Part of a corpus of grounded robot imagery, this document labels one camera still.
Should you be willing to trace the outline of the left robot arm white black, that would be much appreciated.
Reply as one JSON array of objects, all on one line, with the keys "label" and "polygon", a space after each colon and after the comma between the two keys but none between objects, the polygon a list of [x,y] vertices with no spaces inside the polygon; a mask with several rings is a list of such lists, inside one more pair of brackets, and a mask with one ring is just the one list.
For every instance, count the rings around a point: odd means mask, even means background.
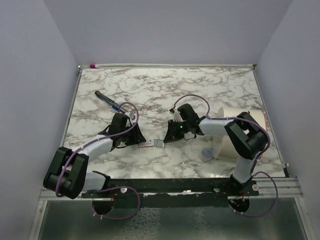
[{"label": "left robot arm white black", "polygon": [[111,190],[109,176],[98,171],[87,172],[89,163],[115,149],[145,143],[137,122],[124,113],[115,113],[111,124],[97,136],[78,147],[59,147],[43,180],[43,187],[58,197],[75,199],[81,192],[94,191],[106,197]]}]

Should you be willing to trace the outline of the blue stapler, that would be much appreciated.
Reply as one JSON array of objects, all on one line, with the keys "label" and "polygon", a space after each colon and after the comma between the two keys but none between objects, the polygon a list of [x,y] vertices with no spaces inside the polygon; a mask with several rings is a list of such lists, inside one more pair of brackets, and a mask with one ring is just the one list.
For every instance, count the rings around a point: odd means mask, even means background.
[{"label": "blue stapler", "polygon": [[116,112],[118,113],[122,113],[122,114],[126,114],[127,112],[132,112],[132,111],[128,111],[123,107],[120,107],[120,105],[118,103],[116,103],[114,100],[110,99],[109,97],[105,96],[104,94],[102,94],[100,91],[95,91],[95,96],[97,98],[99,98],[100,100],[102,100],[103,102],[107,103],[108,105],[110,105]]}]

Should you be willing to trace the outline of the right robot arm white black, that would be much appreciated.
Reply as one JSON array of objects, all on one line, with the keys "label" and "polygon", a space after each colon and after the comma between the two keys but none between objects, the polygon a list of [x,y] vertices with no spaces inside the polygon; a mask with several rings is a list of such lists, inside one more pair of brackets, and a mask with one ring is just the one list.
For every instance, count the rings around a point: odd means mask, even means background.
[{"label": "right robot arm white black", "polygon": [[188,133],[193,134],[194,138],[206,135],[228,136],[238,154],[229,189],[236,196],[246,192],[247,182],[252,179],[258,158],[270,146],[269,134],[250,113],[243,111],[237,116],[199,117],[188,103],[170,112],[173,113],[173,119],[168,121],[163,142],[166,144],[185,139]]}]

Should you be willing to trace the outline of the red white staple box sleeve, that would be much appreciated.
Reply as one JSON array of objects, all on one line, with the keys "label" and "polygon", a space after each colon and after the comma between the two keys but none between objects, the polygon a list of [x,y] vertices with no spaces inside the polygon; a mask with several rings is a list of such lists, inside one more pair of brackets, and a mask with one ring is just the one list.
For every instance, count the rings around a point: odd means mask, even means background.
[{"label": "red white staple box sleeve", "polygon": [[139,148],[148,148],[154,146],[154,140],[153,139],[147,139],[145,142],[140,142],[138,144]]}]

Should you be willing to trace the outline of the staple box tray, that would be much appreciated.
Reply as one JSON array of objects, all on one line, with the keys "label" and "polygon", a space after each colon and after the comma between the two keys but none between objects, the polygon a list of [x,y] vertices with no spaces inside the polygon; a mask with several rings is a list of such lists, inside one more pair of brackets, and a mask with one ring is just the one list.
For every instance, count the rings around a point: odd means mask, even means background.
[{"label": "staple box tray", "polygon": [[154,139],[153,140],[153,147],[155,148],[164,148],[165,143],[163,139]]}]

